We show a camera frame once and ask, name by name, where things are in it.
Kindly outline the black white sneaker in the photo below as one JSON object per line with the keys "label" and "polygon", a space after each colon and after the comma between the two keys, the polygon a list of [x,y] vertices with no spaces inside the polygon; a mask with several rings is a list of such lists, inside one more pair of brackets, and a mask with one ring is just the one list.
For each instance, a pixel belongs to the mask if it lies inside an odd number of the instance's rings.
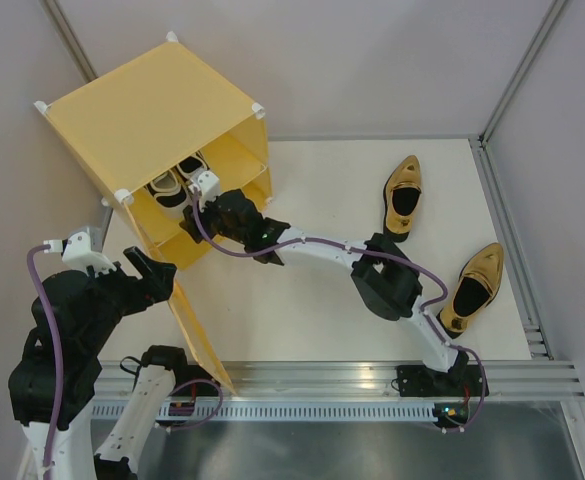
{"label": "black white sneaker", "polygon": [[185,187],[172,170],[151,180],[145,189],[167,217],[177,222],[183,219],[183,211],[190,200]]}
{"label": "black white sneaker", "polygon": [[193,152],[175,166],[176,174],[184,184],[187,184],[208,169],[209,165],[201,150]]}

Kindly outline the yellow cabinet door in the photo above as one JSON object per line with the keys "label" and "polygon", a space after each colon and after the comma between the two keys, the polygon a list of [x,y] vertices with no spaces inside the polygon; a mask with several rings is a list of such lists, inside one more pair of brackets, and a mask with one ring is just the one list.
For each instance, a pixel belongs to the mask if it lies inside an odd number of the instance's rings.
{"label": "yellow cabinet door", "polygon": [[199,322],[186,293],[177,279],[173,282],[173,292],[168,305],[186,339],[190,352],[196,362],[232,394],[237,391],[230,376],[217,356],[207,333]]}

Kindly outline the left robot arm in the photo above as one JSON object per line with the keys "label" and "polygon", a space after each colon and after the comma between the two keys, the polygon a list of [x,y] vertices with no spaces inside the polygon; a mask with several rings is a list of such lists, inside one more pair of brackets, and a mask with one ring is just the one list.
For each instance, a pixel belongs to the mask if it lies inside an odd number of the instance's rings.
{"label": "left robot arm", "polygon": [[36,325],[8,380],[14,418],[23,428],[41,479],[135,479],[139,460],[167,397],[190,384],[183,349],[152,346],[141,358],[132,396],[99,448],[92,445],[98,355],[120,321],[166,302],[177,268],[136,246],[124,251],[126,274],[95,247],[90,229],[47,240],[27,254],[37,291]]}

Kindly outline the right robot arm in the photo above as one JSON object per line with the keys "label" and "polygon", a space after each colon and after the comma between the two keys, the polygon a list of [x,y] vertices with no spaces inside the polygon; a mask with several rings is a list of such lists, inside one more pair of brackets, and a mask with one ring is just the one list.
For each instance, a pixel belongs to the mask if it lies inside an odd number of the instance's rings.
{"label": "right robot arm", "polygon": [[308,235],[292,225],[265,217],[236,189],[204,198],[190,186],[192,204],[183,210],[181,226],[197,242],[235,258],[260,264],[308,264],[334,267],[353,281],[366,308],[377,317],[405,321],[419,341],[424,375],[431,388],[450,395],[465,381],[468,354],[437,327],[429,306],[447,298],[445,283],[410,261],[386,236],[337,241]]}

